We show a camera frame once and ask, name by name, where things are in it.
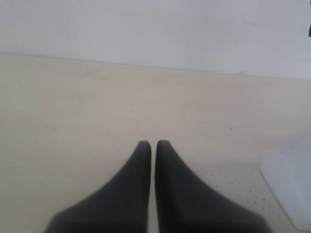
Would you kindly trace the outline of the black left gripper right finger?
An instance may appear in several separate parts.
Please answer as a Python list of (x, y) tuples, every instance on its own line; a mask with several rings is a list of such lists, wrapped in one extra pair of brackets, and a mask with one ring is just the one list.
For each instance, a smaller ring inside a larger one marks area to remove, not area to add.
[(161, 233), (269, 233), (265, 219), (206, 185), (171, 143), (156, 147), (155, 196)]

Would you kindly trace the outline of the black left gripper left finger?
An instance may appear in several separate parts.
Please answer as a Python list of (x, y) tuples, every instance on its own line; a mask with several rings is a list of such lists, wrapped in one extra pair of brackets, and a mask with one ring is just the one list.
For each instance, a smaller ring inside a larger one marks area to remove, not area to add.
[(57, 213), (45, 232), (147, 232), (151, 158), (150, 144), (138, 142), (128, 161), (106, 185)]

